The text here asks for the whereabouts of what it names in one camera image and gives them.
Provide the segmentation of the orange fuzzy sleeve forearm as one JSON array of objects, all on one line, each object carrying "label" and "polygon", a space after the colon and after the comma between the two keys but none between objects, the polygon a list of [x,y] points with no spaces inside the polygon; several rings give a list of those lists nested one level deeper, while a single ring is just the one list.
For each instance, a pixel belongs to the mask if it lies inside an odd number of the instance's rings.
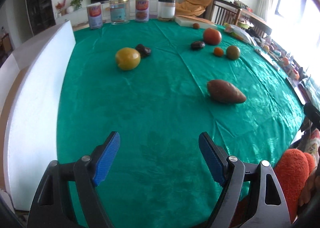
[{"label": "orange fuzzy sleeve forearm", "polygon": [[314,169],[315,161],[312,155],[298,149],[286,150],[274,167],[274,173],[285,196],[291,223],[297,216],[299,197]]}]

